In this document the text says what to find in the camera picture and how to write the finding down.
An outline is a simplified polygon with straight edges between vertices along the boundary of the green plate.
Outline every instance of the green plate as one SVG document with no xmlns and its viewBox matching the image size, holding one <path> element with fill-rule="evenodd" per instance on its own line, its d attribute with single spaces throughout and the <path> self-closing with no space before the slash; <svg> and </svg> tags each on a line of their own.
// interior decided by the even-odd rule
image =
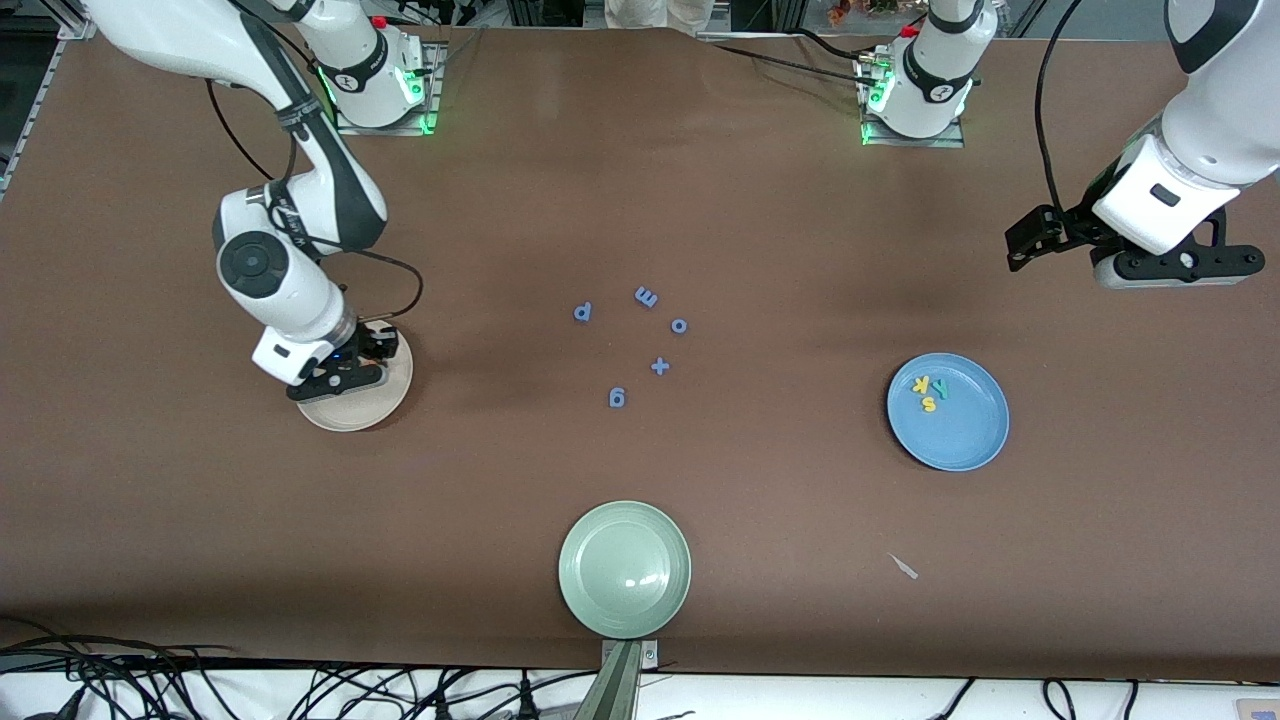
<svg viewBox="0 0 1280 720">
<path fill-rule="evenodd" d="M 593 509 L 561 548 L 561 594 L 579 623 L 613 639 L 652 635 L 685 602 L 692 564 L 662 510 L 620 500 Z"/>
</svg>

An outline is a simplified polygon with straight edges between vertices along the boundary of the brown table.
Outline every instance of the brown table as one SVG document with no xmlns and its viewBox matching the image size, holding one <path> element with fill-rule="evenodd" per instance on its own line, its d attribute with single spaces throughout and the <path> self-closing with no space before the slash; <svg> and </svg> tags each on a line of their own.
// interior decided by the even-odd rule
<svg viewBox="0 0 1280 720">
<path fill-rule="evenodd" d="M 673 32 L 486 32 L 439 135 L 351 141 L 392 213 L 378 250 L 429 291 L 404 406 L 339 436 L 250 363 L 260 327 L 214 274 L 218 200 L 261 181 L 204 83 L 73 45 L 0 205 L 0 607 L 247 656 L 585 666 L 559 543 L 637 498 L 692 547 L 660 634 L 681 670 L 1275 679 L 1280 270 L 1106 292 L 1078 251 L 1010 274 L 1004 229 L 1046 199 L 1042 50 L 996 42 L 968 147 L 925 151 L 860 146 L 840 81 Z M 1164 46 L 1061 46 L 1068 199 L 1181 82 Z M 270 113 L 220 95 L 280 172 Z M 1268 247 L 1263 186 L 1230 224 Z M 362 311 L 412 290 L 326 268 Z M 1004 386 L 987 468 L 890 434 L 888 378 L 927 351 Z"/>
</svg>

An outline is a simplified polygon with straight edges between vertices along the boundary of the blue plate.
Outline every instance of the blue plate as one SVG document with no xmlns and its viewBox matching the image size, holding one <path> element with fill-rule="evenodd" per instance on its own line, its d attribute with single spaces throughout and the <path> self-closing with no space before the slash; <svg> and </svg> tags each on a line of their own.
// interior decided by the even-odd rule
<svg viewBox="0 0 1280 720">
<path fill-rule="evenodd" d="M 925 393 L 914 389 L 928 375 Z M 934 387 L 945 383 L 947 397 Z M 925 413 L 923 400 L 937 407 Z M 938 470 L 975 470 L 1000 455 L 1009 437 L 1009 404 L 991 373 L 950 352 L 920 355 L 888 386 L 888 424 L 908 452 Z"/>
</svg>

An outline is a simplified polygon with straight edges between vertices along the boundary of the white round plate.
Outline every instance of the white round plate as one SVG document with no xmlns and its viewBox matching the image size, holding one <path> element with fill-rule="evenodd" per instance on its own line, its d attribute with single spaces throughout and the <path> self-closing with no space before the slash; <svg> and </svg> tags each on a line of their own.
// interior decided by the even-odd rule
<svg viewBox="0 0 1280 720">
<path fill-rule="evenodd" d="M 390 327 L 388 323 L 369 323 L 374 329 Z M 399 407 L 413 379 L 413 352 L 401 334 L 396 356 L 387 361 L 387 382 L 369 389 L 344 392 L 334 397 L 300 402 L 298 410 L 316 425 L 335 433 L 351 433 L 371 428 Z"/>
<path fill-rule="evenodd" d="M 593 509 L 564 538 L 561 594 L 580 623 L 614 639 L 652 635 L 685 602 L 692 564 L 662 510 L 622 500 Z"/>
</svg>

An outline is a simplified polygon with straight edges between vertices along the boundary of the person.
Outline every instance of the person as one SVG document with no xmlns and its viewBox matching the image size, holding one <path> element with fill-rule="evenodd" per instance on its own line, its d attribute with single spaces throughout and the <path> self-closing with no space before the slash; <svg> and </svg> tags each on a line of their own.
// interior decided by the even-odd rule
<svg viewBox="0 0 1280 720">
<path fill-rule="evenodd" d="M 604 22 L 613 28 L 669 27 L 685 35 L 707 29 L 714 0 L 604 0 Z"/>
</svg>

